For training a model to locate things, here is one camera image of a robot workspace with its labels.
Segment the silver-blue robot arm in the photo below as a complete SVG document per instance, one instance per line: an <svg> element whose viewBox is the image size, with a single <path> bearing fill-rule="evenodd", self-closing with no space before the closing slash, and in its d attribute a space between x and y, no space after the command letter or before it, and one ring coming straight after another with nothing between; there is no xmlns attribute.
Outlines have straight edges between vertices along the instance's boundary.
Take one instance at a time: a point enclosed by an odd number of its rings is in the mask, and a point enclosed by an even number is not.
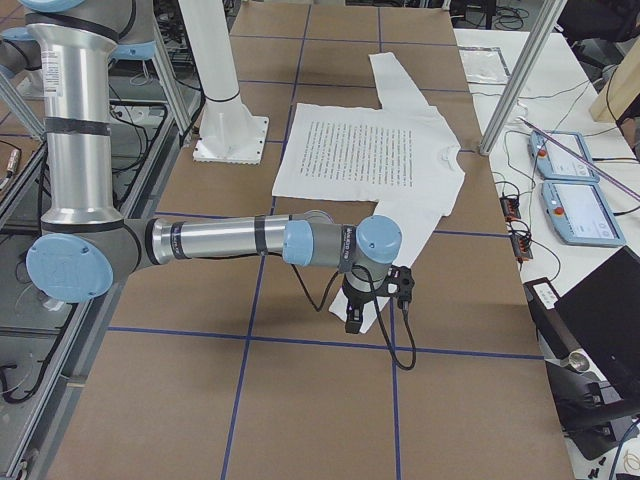
<svg viewBox="0 0 640 480"><path fill-rule="evenodd" d="M130 220L114 206L108 63L116 49L151 57L149 1L28 1L41 52L51 206L26 255L34 285L66 303L105 294L132 273L172 260L278 255L294 267L332 268L343 280L347 332L367 305L407 285L395 265L399 226L374 215L341 225L321 211L208 223Z"/></svg>

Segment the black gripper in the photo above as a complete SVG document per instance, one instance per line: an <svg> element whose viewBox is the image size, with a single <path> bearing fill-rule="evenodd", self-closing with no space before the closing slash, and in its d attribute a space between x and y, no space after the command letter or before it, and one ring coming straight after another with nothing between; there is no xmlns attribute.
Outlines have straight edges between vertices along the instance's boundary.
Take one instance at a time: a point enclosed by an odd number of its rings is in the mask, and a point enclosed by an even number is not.
<svg viewBox="0 0 640 480"><path fill-rule="evenodd" d="M373 280L365 277L361 279L354 275L346 275L343 280L342 292L347 298L345 332L359 334L364 314L369 311L373 318L378 316L378 308L375 306L377 298L376 287Z"/></svg>

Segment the third grey-blue robot arm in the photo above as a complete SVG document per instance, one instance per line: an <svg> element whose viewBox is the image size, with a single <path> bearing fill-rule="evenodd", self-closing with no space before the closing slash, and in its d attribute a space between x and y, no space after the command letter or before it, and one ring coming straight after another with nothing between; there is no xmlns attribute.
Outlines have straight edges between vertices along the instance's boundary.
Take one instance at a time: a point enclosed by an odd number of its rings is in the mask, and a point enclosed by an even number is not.
<svg viewBox="0 0 640 480"><path fill-rule="evenodd" d="M26 27L13 27L1 32L1 74L15 78L22 71L42 70L41 51Z"/></svg>

